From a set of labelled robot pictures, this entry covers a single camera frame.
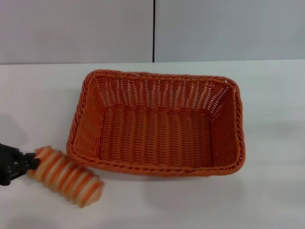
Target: basket rim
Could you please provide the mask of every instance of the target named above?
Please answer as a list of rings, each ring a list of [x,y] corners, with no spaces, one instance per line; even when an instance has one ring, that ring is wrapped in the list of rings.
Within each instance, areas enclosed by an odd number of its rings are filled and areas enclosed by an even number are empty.
[[[235,144],[236,144],[236,155],[233,163],[227,164],[225,166],[219,167],[175,167],[175,166],[166,166],[166,165],[155,165],[155,164],[129,164],[126,162],[118,161],[107,161],[99,160],[94,158],[89,158],[85,156],[77,155],[74,152],[75,137],[77,135],[77,130],[79,123],[82,119],[82,110],[85,107],[86,101],[88,99],[88,88],[95,81],[95,77],[106,77],[106,78],[124,78],[129,80],[167,80],[167,81],[187,81],[187,82],[213,82],[224,84],[232,89],[232,100],[233,100],[233,113],[234,113],[234,135],[235,135]],[[192,173],[195,173],[194,176],[205,176],[206,174],[217,172],[217,174],[210,175],[225,175],[237,172],[244,164],[245,161],[245,145],[244,145],[244,133],[243,133],[243,115],[242,115],[242,102],[240,99],[240,90],[236,82],[233,80],[223,77],[223,76],[214,76],[214,75],[178,75],[178,74],[160,74],[160,73],[148,73],[148,72],[122,72],[115,70],[95,70],[90,72],[82,85],[80,99],[77,105],[77,110],[75,112],[72,127],[70,129],[70,135],[67,142],[67,154],[71,156],[76,161],[86,161],[88,166],[96,168],[104,168],[111,171],[120,171],[122,169],[136,169],[138,171],[160,171],[161,176],[166,176],[168,171],[176,171],[177,173],[183,170],[184,176],[192,176]]]

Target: basket bottom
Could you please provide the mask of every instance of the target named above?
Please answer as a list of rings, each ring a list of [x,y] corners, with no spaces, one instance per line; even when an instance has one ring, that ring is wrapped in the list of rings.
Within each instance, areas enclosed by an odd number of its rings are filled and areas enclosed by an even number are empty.
[[[138,165],[211,167],[211,121],[206,114],[108,109],[103,116],[100,160]]]

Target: woven basket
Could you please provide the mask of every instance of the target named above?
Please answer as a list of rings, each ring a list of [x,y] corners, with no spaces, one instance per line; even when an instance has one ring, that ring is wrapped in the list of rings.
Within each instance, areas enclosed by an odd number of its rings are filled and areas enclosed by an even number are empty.
[[[228,78],[96,70],[83,82],[67,153],[129,174],[228,175],[245,160],[242,122]]]

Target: table surface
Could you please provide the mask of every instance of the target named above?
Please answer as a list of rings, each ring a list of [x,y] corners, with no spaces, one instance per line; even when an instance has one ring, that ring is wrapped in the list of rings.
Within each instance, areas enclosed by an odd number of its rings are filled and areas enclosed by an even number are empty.
[[[69,204],[23,176],[0,187],[1,229],[305,227],[305,60],[0,66],[0,142],[65,150],[86,74],[95,69],[222,75],[244,104],[246,163],[224,177],[99,171],[101,199]]]

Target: striped object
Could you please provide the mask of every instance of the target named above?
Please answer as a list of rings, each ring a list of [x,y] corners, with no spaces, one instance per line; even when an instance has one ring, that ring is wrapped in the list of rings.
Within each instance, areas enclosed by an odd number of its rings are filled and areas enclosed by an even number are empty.
[[[45,146],[35,150],[41,162],[28,176],[42,182],[49,189],[60,193],[80,207],[97,201],[103,182],[89,170],[69,160],[61,151]]]

